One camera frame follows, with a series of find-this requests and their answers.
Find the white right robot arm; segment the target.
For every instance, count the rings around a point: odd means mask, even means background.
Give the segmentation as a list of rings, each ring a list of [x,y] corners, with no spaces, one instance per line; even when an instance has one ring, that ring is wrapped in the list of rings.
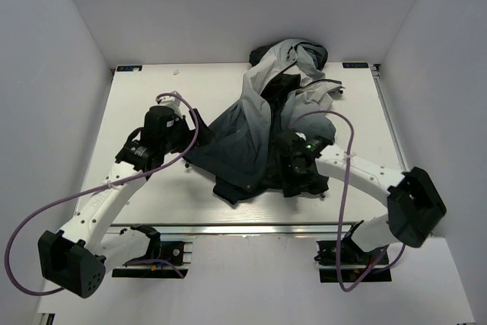
[[[345,257],[361,263],[372,250],[401,243],[419,248],[446,215],[447,208],[428,173],[381,167],[348,155],[329,139],[301,138],[286,129],[274,141],[286,193],[322,193],[324,178],[341,180],[382,203],[386,214],[363,221],[345,236]]]

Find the dark navy and grey jacket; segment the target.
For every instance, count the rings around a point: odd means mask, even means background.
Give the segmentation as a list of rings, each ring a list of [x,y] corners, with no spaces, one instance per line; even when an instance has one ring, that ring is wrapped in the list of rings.
[[[235,205],[266,190],[292,197],[329,189],[315,163],[293,164],[292,151],[315,137],[335,141],[336,127],[323,112],[343,86],[326,77],[327,59],[325,46],[306,39],[250,52],[239,99],[200,130],[204,140],[184,157],[214,175],[216,196]]]

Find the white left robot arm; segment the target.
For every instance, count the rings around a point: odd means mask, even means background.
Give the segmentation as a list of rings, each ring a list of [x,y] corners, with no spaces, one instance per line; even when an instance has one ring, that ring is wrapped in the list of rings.
[[[189,107],[188,120],[180,106],[189,106],[176,91],[156,97],[116,154],[101,186],[89,190],[87,202],[57,232],[45,231],[38,240],[41,272],[61,288],[88,298],[104,276],[123,265],[165,266],[161,234],[152,226],[133,224],[117,236],[105,237],[129,200],[157,172],[175,164],[196,146],[204,124]]]

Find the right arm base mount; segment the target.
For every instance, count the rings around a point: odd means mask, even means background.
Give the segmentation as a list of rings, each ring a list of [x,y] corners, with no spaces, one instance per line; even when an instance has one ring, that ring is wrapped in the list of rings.
[[[380,256],[382,248],[363,253],[352,245],[349,239],[343,238],[340,250],[340,268],[342,281],[347,284],[356,282],[360,276]],[[336,271],[336,239],[317,242],[317,254],[314,261],[318,266],[321,283],[338,283]],[[376,266],[364,277],[362,282],[392,282],[389,257],[385,253]]]

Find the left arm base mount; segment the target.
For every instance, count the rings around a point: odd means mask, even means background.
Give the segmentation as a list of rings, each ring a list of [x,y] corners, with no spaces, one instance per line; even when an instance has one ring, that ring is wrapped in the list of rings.
[[[184,279],[192,260],[193,244],[187,241],[165,241],[161,233],[147,225],[132,225],[134,232],[149,239],[145,254],[112,271],[113,278]]]

